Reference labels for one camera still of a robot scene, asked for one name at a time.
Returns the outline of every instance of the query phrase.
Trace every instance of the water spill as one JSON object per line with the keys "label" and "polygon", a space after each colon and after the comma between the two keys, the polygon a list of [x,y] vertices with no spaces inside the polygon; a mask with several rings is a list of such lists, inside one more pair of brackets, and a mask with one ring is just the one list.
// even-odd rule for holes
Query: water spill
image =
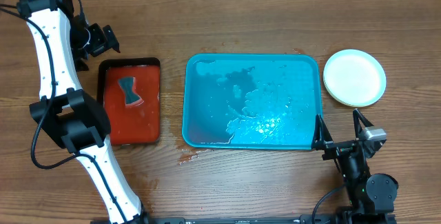
{"label": "water spill", "polygon": [[176,140],[176,149],[181,153],[178,160],[178,165],[189,163],[197,159],[199,154],[212,151],[212,149],[189,146],[183,139]]}
{"label": "water spill", "polygon": [[226,80],[228,80],[226,77],[220,77],[216,80],[218,85],[221,85],[221,83],[224,83]]}
{"label": "water spill", "polygon": [[154,180],[150,180],[147,185],[144,186],[144,190],[145,190],[145,194],[146,196],[144,197],[144,199],[147,199],[145,202],[145,207],[147,208],[147,211],[149,213],[153,213],[154,212],[154,204],[153,204],[153,198],[152,198],[152,191],[155,191],[156,189],[158,189],[159,186],[159,179],[154,179]]}
{"label": "water spill", "polygon": [[292,50],[296,54],[306,54],[306,52],[303,49],[300,49],[300,48],[293,48]]}
{"label": "water spill", "polygon": [[163,123],[163,126],[162,126],[160,140],[168,140],[168,141],[174,141],[174,142],[178,142],[181,140],[182,142],[184,142],[184,140],[178,139],[178,135],[176,135],[174,133],[174,129],[171,128],[172,125],[171,125],[170,120],[168,118],[163,118],[162,123]]}
{"label": "water spill", "polygon": [[234,85],[233,86],[233,93],[234,93],[234,97],[235,98],[237,98],[237,99],[240,98],[240,96],[242,95],[242,90],[240,89],[239,85]]}

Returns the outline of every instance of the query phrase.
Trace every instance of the sponge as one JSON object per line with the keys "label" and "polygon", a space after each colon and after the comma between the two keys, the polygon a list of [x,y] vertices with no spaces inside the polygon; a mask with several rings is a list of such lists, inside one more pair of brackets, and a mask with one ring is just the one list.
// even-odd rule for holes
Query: sponge
{"label": "sponge", "polygon": [[118,80],[118,84],[124,92],[125,106],[127,108],[138,106],[144,102],[144,100],[135,93],[136,87],[134,77],[123,77]]}

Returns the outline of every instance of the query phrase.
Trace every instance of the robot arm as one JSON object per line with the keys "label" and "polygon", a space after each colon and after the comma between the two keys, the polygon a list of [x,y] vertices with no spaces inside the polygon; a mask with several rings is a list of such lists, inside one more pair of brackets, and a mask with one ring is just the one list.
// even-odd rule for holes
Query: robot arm
{"label": "robot arm", "polygon": [[394,210],[398,182],[387,174],[371,174],[367,165],[367,159],[386,142],[387,134],[357,109],[353,111],[353,124],[356,138],[334,143],[322,117],[316,117],[312,148],[325,152],[323,160],[334,160],[351,203],[349,207],[339,207],[332,218],[336,218],[336,223],[394,224],[395,218],[390,213]]}
{"label": "robot arm", "polygon": [[[97,24],[89,26],[83,13],[74,17],[72,0],[20,0],[17,8],[44,32],[52,52],[56,93],[42,128],[59,147],[76,154],[103,198],[111,223],[143,223],[142,204],[125,180],[110,145],[107,114],[82,90],[76,75],[77,70],[87,69],[81,59],[88,54],[95,57],[110,48],[118,50],[112,29],[106,26],[103,32]],[[41,33],[28,25],[41,77],[40,101],[31,104],[30,111],[39,122],[51,98],[51,70]],[[68,107],[73,113],[58,115]]]}

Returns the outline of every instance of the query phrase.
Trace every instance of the table surface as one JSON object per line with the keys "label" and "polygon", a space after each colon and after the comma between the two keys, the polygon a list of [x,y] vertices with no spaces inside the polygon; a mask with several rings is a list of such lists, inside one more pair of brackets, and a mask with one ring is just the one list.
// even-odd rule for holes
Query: table surface
{"label": "table surface", "polygon": [[[83,0],[88,19],[110,24],[121,54],[106,52],[78,73],[96,95],[104,59],[157,57],[161,61],[161,140],[114,147],[126,179],[157,217],[297,216],[342,179],[321,152],[198,150],[181,136],[185,65],[201,52],[305,53],[323,71],[347,48],[365,50],[387,75],[384,96],[363,108],[389,135],[369,160],[372,173],[400,183],[399,223],[441,221],[441,0]],[[40,170],[30,160],[39,69],[28,27],[0,14],[0,222],[88,223],[105,206],[76,161]],[[335,141],[353,138],[351,108],[322,85],[325,122]],[[37,158],[65,158],[41,134]],[[345,193],[319,212],[347,205]]]}

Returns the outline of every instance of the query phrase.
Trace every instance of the white plate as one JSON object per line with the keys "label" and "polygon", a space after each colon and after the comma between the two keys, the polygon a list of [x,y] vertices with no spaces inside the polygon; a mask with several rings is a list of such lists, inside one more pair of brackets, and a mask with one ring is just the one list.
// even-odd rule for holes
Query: white plate
{"label": "white plate", "polygon": [[378,101],[386,90],[386,74],[370,54],[348,49],[335,53],[326,62],[323,81],[337,101],[364,107]]}

